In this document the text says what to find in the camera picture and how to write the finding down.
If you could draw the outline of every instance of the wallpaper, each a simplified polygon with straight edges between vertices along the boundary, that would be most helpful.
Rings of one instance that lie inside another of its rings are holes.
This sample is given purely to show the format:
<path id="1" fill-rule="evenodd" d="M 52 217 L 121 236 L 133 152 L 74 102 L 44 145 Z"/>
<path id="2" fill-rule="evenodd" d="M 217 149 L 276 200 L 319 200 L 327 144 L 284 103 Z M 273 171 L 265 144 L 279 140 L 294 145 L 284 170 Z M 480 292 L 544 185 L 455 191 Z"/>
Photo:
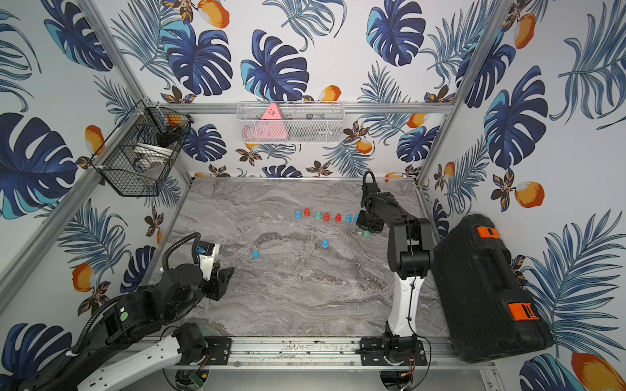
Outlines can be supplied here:
<path id="1" fill-rule="evenodd" d="M 120 83 L 75 3 L 0 5 L 0 273 L 132 103 Z M 159 197 L 96 187 L 0 316 L 0 387 L 35 374 L 100 305 L 137 288 L 185 186 L 172 173 Z"/>
<path id="2" fill-rule="evenodd" d="M 111 60 L 79 9 L 61 1 L 0 5 L 0 271 L 82 175 L 115 127 L 109 93 L 125 96 Z M 107 86 L 119 86 L 111 92 Z"/>
<path id="3" fill-rule="evenodd" d="M 497 360 L 511 390 L 624 390 L 626 4 L 517 0 L 423 196 L 441 236 L 493 220 L 555 338 Z"/>
<path id="4" fill-rule="evenodd" d="M 152 101 L 452 102 L 493 0 L 114 0 L 100 12 Z M 110 101 L 124 107 L 114 98 Z M 329 145 L 245 145 L 234 116 L 200 115 L 191 175 L 419 173 L 443 117 L 347 116 Z"/>
<path id="5" fill-rule="evenodd" d="M 0 387 L 36 374 L 76 342 L 101 305 L 137 289 L 184 191 L 176 173 L 156 197 L 97 187 L 0 317 Z"/>

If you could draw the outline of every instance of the gray marble surface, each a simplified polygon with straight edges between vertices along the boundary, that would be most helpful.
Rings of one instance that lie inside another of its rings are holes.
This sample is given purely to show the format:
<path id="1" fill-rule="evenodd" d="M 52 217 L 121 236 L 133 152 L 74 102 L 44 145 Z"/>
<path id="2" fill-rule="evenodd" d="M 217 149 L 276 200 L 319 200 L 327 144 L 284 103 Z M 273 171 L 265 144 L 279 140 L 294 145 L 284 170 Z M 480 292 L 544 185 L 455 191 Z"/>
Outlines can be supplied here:
<path id="1" fill-rule="evenodd" d="M 413 181 L 379 181 L 419 216 Z M 198 231 L 221 244 L 222 267 L 235 267 L 219 302 L 204 299 L 185 321 L 212 333 L 243 336 L 378 336 L 391 310 L 393 274 L 387 265 L 388 228 L 364 238 L 354 222 L 334 221 L 359 212 L 360 181 L 194 181 L 168 246 Z M 295 211 L 311 217 L 295 218 Z M 316 211 L 331 220 L 316 220 Z M 322 241 L 329 241 L 328 248 Z M 191 245 L 170 257 L 190 262 Z M 260 256 L 252 257 L 258 251 Z M 155 269 L 152 283 L 158 281 Z M 447 336 L 448 326 L 432 275 L 422 287 L 417 330 Z"/>

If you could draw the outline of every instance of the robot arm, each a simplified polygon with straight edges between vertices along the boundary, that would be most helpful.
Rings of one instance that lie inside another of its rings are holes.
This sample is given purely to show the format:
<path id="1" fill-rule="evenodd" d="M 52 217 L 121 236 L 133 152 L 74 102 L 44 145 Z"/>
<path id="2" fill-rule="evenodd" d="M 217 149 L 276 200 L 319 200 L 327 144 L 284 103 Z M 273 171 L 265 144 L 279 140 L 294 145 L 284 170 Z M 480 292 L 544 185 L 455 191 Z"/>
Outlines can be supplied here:
<path id="1" fill-rule="evenodd" d="M 367 174 L 373 182 L 366 183 Z M 357 225 L 370 232 L 381 232 L 389 226 L 387 262 L 392 272 L 401 280 L 407 277 L 426 277 L 433 259 L 434 242 L 428 219 L 417 218 L 396 201 L 391 193 L 381 193 L 371 171 L 363 176 L 363 196 Z"/>
<path id="2" fill-rule="evenodd" d="M 170 268 L 168 257 L 191 239 L 194 264 Z M 213 243 L 200 242 L 199 233 L 174 243 L 163 254 L 163 275 L 156 285 L 140 287 L 140 291 L 109 300 L 92 315 L 73 347 L 53 359 L 37 376 L 6 385 L 3 391 L 68 391 L 76 387 L 79 391 L 118 390 L 154 370 L 173 363 L 190 364 L 206 357 L 207 343 L 200 328 L 195 323 L 185 323 L 160 342 L 160 346 L 100 368 L 133 343 L 183 318 L 204 297 L 213 300 L 222 297 L 234 269 L 220 270 L 219 263 L 213 262 L 219 247 L 214 245 L 209 250 L 209 245 Z M 201 255 L 212 258 L 211 269 L 207 269 L 207 260 Z"/>
<path id="3" fill-rule="evenodd" d="M 367 174 L 373 182 L 366 183 Z M 419 289 L 433 259 L 430 222 L 404 210 L 391 193 L 381 193 L 371 171 L 363 176 L 363 196 L 357 225 L 381 232 L 389 226 L 387 262 L 394 272 L 394 295 L 383 342 L 386 357 L 405 357 L 416 346 L 414 331 Z"/>

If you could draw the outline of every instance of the wire basket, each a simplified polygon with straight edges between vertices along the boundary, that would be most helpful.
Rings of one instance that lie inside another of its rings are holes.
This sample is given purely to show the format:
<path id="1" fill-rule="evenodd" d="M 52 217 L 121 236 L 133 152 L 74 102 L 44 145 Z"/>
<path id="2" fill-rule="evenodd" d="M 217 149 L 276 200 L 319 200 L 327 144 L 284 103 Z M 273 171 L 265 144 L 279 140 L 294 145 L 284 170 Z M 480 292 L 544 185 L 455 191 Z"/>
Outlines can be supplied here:
<path id="1" fill-rule="evenodd" d="M 271 103 L 282 119 L 261 119 Z M 344 139 L 343 102 L 239 102 L 237 119 L 246 143 L 321 144 Z"/>
<path id="2" fill-rule="evenodd" d="M 137 112 L 140 103 L 131 113 Z M 95 166 L 123 197 L 159 195 L 193 123 L 191 117 L 166 108 L 140 108 L 139 112 L 120 144 L 101 165 Z"/>

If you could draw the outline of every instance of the pink triangular object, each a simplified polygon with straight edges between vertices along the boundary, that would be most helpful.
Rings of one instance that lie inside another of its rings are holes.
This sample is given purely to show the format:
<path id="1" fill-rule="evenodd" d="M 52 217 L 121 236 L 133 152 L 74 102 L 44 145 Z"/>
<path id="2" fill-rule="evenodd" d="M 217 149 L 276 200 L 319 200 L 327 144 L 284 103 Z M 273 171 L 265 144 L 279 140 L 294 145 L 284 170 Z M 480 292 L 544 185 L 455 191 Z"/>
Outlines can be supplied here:
<path id="1" fill-rule="evenodd" d="M 278 119 L 278 121 L 269 122 L 263 121 L 263 119 Z M 277 104 L 270 103 L 267 110 L 265 110 L 265 114 L 261 117 L 261 121 L 258 122 L 256 130 L 256 138 L 259 140 L 284 140 L 288 137 L 287 128 L 285 128 L 285 123 L 282 121 Z M 254 138 L 253 133 L 254 130 L 249 129 L 247 136 Z"/>
<path id="2" fill-rule="evenodd" d="M 265 110 L 265 114 L 263 114 L 263 117 L 261 117 L 261 119 L 282 119 L 282 116 L 280 115 L 280 110 L 278 110 L 278 105 L 275 103 L 270 103 L 269 107 L 267 108 L 267 110 Z"/>

